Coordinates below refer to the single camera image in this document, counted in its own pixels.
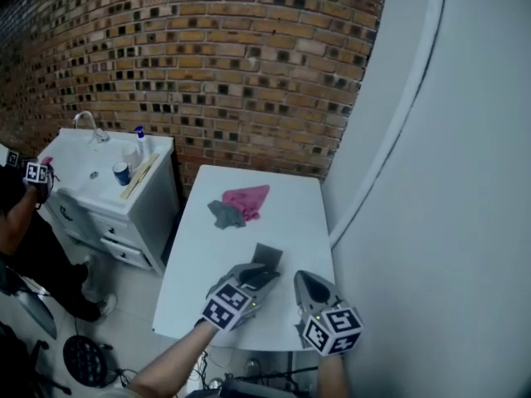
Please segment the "sneaker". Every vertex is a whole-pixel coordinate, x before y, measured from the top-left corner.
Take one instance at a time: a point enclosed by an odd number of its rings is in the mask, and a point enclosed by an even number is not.
[[[118,303],[118,297],[115,294],[108,294],[105,298],[97,303],[98,309],[100,310],[100,318],[96,323],[102,323],[116,308]]]

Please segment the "faucet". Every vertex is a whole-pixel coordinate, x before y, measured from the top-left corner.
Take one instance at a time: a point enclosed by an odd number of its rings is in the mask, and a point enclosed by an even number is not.
[[[102,129],[99,129],[96,127],[96,122],[94,121],[94,115],[92,112],[88,110],[84,110],[83,112],[79,112],[76,117],[74,118],[74,128],[77,129],[77,123],[79,120],[83,117],[83,115],[88,115],[90,118],[90,123],[92,125],[92,130],[94,131],[94,135],[96,137],[96,141],[98,143],[103,143],[109,140],[109,135]]]

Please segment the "small black object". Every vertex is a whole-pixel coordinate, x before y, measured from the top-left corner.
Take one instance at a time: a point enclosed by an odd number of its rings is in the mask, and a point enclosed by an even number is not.
[[[109,385],[109,368],[104,353],[88,337],[76,335],[67,339],[63,358],[66,370],[81,385],[95,388]]]
[[[61,215],[63,216],[63,218],[65,218],[65,220],[73,221],[73,219],[70,218],[68,214],[66,214],[66,208],[63,205],[61,205]]]
[[[283,250],[278,250],[270,246],[257,243],[255,254],[252,257],[251,262],[263,264],[269,271],[276,271],[282,254],[284,254]]]

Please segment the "pink cloth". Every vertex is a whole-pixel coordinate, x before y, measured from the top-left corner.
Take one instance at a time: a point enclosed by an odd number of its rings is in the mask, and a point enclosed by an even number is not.
[[[223,193],[223,203],[234,206],[243,214],[245,221],[258,220],[260,210],[267,193],[269,193],[269,186],[248,187],[247,189],[227,190]]]
[[[51,161],[53,161],[53,158],[51,156],[47,156],[42,159],[41,165],[50,165]]]

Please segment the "black round object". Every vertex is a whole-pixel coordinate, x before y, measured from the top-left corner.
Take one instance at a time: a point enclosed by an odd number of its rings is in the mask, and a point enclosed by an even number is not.
[[[100,347],[85,336],[72,336],[63,347],[63,358],[71,376],[81,385],[105,386],[107,361]]]

